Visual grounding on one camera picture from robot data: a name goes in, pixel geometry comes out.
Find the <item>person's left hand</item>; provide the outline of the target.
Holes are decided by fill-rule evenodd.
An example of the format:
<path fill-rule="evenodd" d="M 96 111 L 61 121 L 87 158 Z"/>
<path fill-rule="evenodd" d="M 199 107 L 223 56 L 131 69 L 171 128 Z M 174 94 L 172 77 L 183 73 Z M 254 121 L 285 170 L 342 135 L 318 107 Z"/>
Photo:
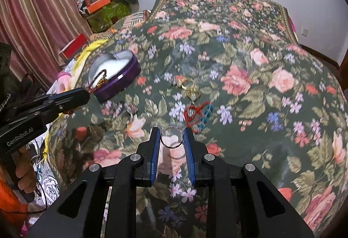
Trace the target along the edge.
<path fill-rule="evenodd" d="M 16 163 L 16 176 L 19 178 L 18 187 L 20 190 L 29 194 L 37 187 L 37 177 L 31 163 L 31 154 L 26 146 L 19 149 L 21 153 L 19 161 Z"/>

